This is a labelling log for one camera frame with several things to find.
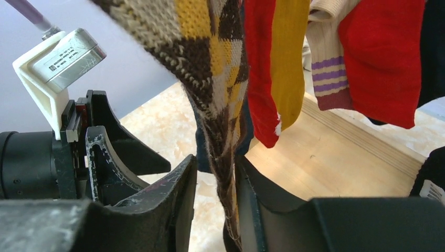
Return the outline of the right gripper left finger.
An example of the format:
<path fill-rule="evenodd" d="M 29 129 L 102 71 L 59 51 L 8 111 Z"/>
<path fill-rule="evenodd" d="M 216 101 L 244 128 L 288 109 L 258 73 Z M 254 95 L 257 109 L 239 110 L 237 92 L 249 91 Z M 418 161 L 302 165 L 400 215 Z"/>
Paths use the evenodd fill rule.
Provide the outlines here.
<path fill-rule="evenodd" d="M 188 251 L 197 161 L 102 206 L 89 199 L 1 201 L 1 251 Z"/>

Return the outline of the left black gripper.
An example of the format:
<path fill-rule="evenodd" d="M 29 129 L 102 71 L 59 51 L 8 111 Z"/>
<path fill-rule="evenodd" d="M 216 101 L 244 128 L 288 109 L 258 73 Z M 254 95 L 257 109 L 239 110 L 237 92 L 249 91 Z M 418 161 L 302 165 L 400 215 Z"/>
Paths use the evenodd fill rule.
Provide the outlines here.
<path fill-rule="evenodd" d="M 89 170 L 91 199 L 115 205 L 149 186 L 138 176 L 171 170 L 120 123 L 105 91 L 86 98 L 68 102 L 60 140 L 53 131 L 1 133 L 1 199 L 79 199 L 89 191 Z"/>

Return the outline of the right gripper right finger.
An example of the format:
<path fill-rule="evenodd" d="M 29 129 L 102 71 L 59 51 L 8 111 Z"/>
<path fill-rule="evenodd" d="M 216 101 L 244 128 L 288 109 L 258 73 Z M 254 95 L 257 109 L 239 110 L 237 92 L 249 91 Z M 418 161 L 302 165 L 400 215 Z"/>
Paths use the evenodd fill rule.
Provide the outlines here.
<path fill-rule="evenodd" d="M 236 159 L 244 251 L 444 251 L 444 207 L 419 197 L 302 200 Z"/>

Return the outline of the wooden hanger rack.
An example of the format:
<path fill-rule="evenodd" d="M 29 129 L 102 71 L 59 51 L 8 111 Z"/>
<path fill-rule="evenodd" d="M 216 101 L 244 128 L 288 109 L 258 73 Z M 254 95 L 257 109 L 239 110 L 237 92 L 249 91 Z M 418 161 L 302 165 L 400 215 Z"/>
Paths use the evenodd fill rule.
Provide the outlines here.
<path fill-rule="evenodd" d="M 320 111 L 306 93 L 302 112 L 276 145 L 252 143 L 248 160 L 302 198 L 407 196 L 424 163 L 419 153 L 348 114 Z"/>

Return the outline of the red white dark sock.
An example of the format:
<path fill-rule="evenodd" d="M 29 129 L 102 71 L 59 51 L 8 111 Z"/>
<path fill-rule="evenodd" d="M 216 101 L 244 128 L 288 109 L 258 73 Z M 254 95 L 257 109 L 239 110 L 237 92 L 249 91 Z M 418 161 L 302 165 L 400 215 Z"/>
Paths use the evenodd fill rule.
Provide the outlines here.
<path fill-rule="evenodd" d="M 255 137 L 267 148 L 279 139 L 280 116 L 271 95 L 272 21 L 275 1 L 243 1 L 249 68 L 248 103 Z"/>

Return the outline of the brown yellow argyle sock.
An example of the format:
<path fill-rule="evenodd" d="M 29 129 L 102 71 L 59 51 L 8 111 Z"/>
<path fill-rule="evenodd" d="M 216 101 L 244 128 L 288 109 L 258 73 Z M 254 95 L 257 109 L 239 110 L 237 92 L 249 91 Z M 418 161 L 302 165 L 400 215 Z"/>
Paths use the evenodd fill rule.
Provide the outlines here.
<path fill-rule="evenodd" d="M 204 135 L 225 213 L 227 251 L 242 251 L 235 156 L 248 66 L 238 1 L 95 1 L 182 83 Z"/>

